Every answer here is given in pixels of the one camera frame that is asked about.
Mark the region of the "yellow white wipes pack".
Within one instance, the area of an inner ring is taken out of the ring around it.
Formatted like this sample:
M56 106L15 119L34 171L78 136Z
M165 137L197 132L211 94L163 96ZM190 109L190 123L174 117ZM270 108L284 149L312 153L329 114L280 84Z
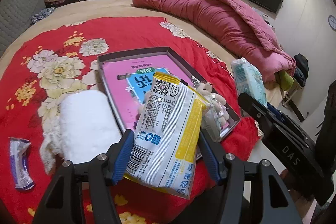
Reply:
M212 106L178 77L156 72L135 129L126 178L189 198L202 116Z

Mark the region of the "teddy bear pink dress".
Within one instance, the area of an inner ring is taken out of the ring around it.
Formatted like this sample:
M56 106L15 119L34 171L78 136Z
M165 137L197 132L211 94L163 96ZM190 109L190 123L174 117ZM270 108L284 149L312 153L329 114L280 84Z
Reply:
M226 108L226 99L217 93L213 93L213 86L210 83L200 83L197 87L197 91L200 92L203 96L209 98L213 103L217 114L216 119L220 126L223 127L230 118Z

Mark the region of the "green flower tissue pack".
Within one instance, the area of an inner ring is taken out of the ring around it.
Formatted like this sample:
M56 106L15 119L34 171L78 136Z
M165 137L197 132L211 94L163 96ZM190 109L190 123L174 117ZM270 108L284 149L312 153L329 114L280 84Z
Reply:
M259 70L244 57L232 61L231 69L238 95L248 93L267 107L265 87Z

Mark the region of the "blue white small wrapper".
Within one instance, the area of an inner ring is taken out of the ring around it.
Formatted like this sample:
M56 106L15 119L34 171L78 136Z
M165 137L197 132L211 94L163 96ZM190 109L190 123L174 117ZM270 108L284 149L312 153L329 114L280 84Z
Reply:
M26 191L35 186L28 171L27 150L30 144L27 139L10 137L10 168L16 190Z

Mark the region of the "teddy bear purple dress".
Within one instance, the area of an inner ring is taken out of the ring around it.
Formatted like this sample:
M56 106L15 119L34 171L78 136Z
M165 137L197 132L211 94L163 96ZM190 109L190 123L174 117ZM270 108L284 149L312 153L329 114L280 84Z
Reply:
M142 112L143 112L143 110L145 108L145 104L146 104L146 102L149 99L149 96L150 96L150 91L148 91L148 92L145 93L143 102L138 106L138 109L137 109L137 111L138 111L137 119L140 118L140 116L141 116L141 114L142 114Z

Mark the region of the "dark framed pink tray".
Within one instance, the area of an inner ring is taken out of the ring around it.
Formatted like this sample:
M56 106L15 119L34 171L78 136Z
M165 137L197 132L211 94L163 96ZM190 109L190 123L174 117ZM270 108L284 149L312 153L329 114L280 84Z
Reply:
M151 90L156 72L171 74L197 91L205 79L169 47L145 48L101 55L98 68L113 114L121 131L137 127L138 106ZM230 116L221 132L221 140L240 122L239 116L226 104Z

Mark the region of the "green pillow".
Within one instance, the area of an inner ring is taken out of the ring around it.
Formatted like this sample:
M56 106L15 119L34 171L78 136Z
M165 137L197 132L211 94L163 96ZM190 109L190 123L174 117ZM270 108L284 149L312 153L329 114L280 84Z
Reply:
M283 91L288 91L294 83L293 77L291 77L286 71L279 71L276 79Z

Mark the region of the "red floral blanket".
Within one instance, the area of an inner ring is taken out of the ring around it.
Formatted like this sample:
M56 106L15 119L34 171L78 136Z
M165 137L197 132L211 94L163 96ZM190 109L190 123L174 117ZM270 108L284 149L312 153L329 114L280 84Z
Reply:
M225 63L187 34L172 33L161 17L98 18L67 24L39 34L15 53L1 78L1 200L17 223L31 223L50 182L39 149L43 129L58 118L59 100L66 95L97 88L92 71L104 53L137 48L170 47L185 59L239 112L234 80ZM10 170L10 137L28 139L29 174L35 186L15 189ZM221 145L247 160L258 141L257 127L243 118ZM122 223L169 223L193 199L212 188L203 160L197 161L189 200L157 192L128 179L112 187Z

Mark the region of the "pink folded quilt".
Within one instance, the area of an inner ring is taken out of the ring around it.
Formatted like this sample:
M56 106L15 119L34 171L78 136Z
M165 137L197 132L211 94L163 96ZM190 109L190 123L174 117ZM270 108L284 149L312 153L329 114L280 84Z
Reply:
M191 22L254 65L265 83L274 82L276 73L295 73L295 59L281 49L274 30L241 0L133 0L133 5Z

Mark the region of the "blue patterned cloth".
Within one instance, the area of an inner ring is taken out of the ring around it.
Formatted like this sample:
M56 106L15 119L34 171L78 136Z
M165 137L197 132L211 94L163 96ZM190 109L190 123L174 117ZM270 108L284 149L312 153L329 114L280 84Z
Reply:
M33 26L35 23L45 19L46 17L50 16L55 11L54 7L45 8L39 11L38 13L34 14L30 19L30 26Z

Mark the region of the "grey quilted sofa cover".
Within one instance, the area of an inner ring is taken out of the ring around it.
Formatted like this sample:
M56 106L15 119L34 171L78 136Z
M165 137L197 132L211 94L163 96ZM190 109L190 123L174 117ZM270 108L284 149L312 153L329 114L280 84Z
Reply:
M1 0L1 55L31 25L31 17L45 9L44 0Z

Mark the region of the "round wall clock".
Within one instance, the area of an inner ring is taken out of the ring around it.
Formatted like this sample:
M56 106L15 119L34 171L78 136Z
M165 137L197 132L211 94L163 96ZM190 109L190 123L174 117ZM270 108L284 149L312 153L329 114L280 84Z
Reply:
M328 23L329 23L330 28L333 31L336 31L336 17L333 16L333 15L329 15L329 17L328 17Z

